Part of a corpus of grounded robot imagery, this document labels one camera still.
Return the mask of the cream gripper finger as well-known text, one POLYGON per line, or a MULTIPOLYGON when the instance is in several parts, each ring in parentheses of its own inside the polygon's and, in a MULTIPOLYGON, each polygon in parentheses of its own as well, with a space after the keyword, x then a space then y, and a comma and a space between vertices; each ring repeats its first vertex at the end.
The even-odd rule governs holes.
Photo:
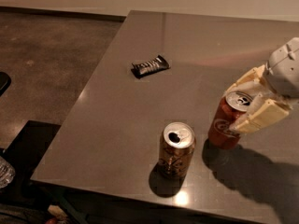
POLYGON ((259 67, 253 67, 231 85, 224 92, 224 95, 228 95, 231 92, 243 92, 251 97, 255 97, 258 94, 261 94, 263 97, 270 97, 271 89, 263 76, 264 70, 264 64, 259 67))
POLYGON ((235 133, 255 133, 285 119, 291 111, 292 106, 284 99, 258 93, 246 113, 230 125, 230 130, 235 133))

